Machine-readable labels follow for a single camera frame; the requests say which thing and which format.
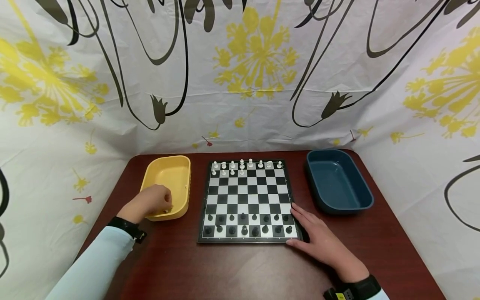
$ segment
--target yellow plastic container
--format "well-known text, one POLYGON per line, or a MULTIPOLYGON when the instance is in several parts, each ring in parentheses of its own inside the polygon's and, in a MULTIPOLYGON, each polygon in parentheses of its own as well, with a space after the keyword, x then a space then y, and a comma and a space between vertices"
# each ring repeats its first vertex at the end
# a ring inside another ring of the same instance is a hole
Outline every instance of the yellow plastic container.
POLYGON ((172 191, 172 209, 166 213, 147 216, 150 221, 173 220, 188 210, 190 195, 190 160, 186 156, 167 156, 152 161, 145 172, 143 190, 154 184, 161 184, 172 191))

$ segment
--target blue bowl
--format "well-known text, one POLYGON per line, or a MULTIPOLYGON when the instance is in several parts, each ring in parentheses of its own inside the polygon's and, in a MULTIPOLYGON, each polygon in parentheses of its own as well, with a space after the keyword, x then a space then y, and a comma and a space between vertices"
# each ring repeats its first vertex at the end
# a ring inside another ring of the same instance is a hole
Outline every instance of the blue bowl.
POLYGON ((317 205, 333 215, 355 214, 373 205, 373 195, 353 159, 336 150, 307 154, 307 172, 317 205))

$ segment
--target white backdrop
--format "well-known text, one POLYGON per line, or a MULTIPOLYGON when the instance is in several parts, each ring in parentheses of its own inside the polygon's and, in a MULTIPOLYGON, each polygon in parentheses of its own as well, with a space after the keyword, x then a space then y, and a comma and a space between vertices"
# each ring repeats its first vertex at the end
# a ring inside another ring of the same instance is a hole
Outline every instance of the white backdrop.
POLYGON ((479 297, 480 4, 205 2, 1 0, 0 298, 45 297, 136 154, 332 146, 479 297))

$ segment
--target wooden table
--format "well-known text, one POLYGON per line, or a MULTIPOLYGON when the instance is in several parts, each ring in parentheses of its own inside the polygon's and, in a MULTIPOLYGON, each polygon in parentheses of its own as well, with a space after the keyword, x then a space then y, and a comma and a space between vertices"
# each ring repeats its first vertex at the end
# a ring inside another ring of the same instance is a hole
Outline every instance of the wooden table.
MULTIPOLYGON (((328 216, 313 204, 304 162, 307 151, 187 154, 192 163, 190 205, 171 221, 144 220, 148 233, 118 269, 106 299, 317 300, 332 286, 332 269, 286 245, 196 243, 207 164, 240 158, 284 159, 295 202, 322 218, 374 274, 390 299, 444 299, 360 158, 348 152, 367 181, 374 206, 357 216, 328 216)), ((130 160, 80 253, 139 191, 148 164, 162 155, 130 160)))

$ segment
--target chessboard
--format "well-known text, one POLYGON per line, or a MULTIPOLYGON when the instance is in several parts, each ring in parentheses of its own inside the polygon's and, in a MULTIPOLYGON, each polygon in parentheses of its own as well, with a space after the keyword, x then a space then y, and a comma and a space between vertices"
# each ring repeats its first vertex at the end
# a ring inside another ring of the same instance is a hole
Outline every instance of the chessboard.
POLYGON ((302 239, 284 160, 210 162, 198 243, 302 239))

